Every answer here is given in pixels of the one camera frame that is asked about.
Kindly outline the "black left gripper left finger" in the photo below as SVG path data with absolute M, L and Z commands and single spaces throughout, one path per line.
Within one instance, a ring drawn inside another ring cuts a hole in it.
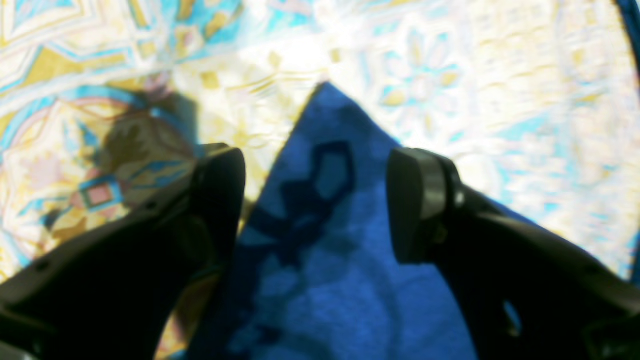
M 2 283 L 3 360 L 154 358 L 179 297 L 228 262 L 238 232 L 245 157 L 203 150 L 189 175 Z

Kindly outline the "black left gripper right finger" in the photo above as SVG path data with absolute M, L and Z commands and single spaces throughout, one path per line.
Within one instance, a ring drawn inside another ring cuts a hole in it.
M 433 264 L 480 360 L 637 360 L 639 289 L 572 242 L 510 218 L 451 160 L 395 148 L 387 204 L 400 264 Z

